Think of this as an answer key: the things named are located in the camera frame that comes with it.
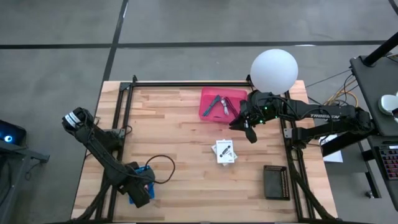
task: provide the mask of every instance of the white card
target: white card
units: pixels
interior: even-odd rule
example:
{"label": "white card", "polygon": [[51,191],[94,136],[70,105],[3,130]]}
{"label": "white card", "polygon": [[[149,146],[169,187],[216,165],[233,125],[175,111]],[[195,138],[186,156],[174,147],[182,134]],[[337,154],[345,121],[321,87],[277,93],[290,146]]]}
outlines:
{"label": "white card", "polygon": [[234,160],[234,147],[232,140],[217,140],[217,163],[233,163]]}
{"label": "white card", "polygon": [[[213,145],[213,146],[211,147],[211,150],[213,150],[214,154],[216,154],[216,156],[217,156],[217,145]],[[236,153],[234,152],[234,160],[235,160],[236,158],[238,158],[238,156],[237,156]]]}
{"label": "white card", "polygon": [[[325,138],[324,136],[319,138],[320,145],[323,145],[324,143],[327,143],[328,141],[331,141],[334,138],[337,138],[337,134],[331,134],[326,139],[324,139],[324,138]],[[341,151],[337,151],[337,152],[330,154],[329,156],[325,156],[323,158],[323,161],[325,161],[325,162],[343,162],[343,156],[341,155]]]}

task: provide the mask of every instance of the white ball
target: white ball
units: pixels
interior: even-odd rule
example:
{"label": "white ball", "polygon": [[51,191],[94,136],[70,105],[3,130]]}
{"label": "white ball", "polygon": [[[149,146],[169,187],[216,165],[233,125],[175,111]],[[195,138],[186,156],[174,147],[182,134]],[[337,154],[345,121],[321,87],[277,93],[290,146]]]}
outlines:
{"label": "white ball", "polygon": [[294,57],[281,49],[267,50],[254,59],[250,69],[253,85],[261,92],[275,95],[289,90],[299,68]]}

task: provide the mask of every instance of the metal stand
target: metal stand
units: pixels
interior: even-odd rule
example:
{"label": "metal stand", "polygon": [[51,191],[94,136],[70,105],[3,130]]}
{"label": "metal stand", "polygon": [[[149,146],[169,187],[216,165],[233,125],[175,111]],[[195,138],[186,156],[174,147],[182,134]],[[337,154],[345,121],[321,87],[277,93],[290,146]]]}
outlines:
{"label": "metal stand", "polygon": [[381,57],[384,57],[390,50],[398,45],[398,32],[394,34],[390,39],[386,40],[380,47],[378,47],[374,52],[372,52],[369,56],[363,59],[361,57],[362,63],[368,67],[375,66],[377,60]]}
{"label": "metal stand", "polygon": [[373,154],[372,150],[364,151],[362,144],[360,142],[358,143],[358,145],[359,145],[359,149],[362,152],[362,157],[365,161],[366,168],[368,168],[368,171],[365,173],[365,175],[366,175],[366,178],[368,180],[371,190],[369,192],[367,192],[366,196],[368,196],[369,198],[381,198],[379,187],[377,186],[376,179],[374,178],[372,170],[371,170],[371,166],[369,165],[369,161],[374,159],[374,154]]}
{"label": "metal stand", "polygon": [[49,161],[50,156],[31,151],[27,147],[21,147],[0,141],[0,154],[7,156],[8,169],[12,167],[11,188],[5,196],[0,207],[0,224],[9,223],[10,214],[14,208],[18,191],[21,187],[22,177],[29,167],[31,159],[37,159],[40,163]]}

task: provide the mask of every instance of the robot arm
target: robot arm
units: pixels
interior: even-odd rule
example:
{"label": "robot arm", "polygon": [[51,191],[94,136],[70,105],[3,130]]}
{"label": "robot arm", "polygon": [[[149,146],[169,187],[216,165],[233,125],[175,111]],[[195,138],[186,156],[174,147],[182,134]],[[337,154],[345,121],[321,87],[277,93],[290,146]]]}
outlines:
{"label": "robot arm", "polygon": [[230,129],[244,131],[249,141],[254,143],[257,137],[253,127],[275,118],[287,121],[299,121],[304,118],[331,119],[328,124],[314,128],[285,129],[284,134],[291,139],[292,145],[301,149],[305,148],[311,139],[321,136],[346,131],[356,134],[367,133],[373,129],[369,113],[361,108],[351,105],[308,105],[299,100],[286,99],[257,90],[248,95],[247,101],[241,101],[241,112],[229,125]]}
{"label": "robot arm", "polygon": [[94,118],[83,108],[77,108],[62,118],[64,129],[81,142],[104,167],[109,183],[122,194],[128,193],[137,208],[149,203],[150,195],[145,185],[155,180],[152,169],[137,173],[136,162],[122,164],[112,152],[122,144],[117,133],[103,131],[94,123]]}

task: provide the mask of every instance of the pink tray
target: pink tray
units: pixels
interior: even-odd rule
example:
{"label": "pink tray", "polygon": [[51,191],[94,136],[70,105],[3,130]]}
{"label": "pink tray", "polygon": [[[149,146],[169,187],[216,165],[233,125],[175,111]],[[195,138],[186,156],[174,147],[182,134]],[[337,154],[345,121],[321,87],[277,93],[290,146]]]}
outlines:
{"label": "pink tray", "polygon": [[203,116],[204,112],[209,108],[211,102],[213,102],[217,95],[220,97],[228,97],[238,113],[241,111],[241,100],[246,100],[248,98],[248,93],[245,90],[203,87],[201,90],[199,107],[200,119],[222,123],[230,123],[233,119],[235,119],[235,116],[230,109],[228,109],[229,115],[224,114],[224,106],[220,101],[214,105],[208,116]]}

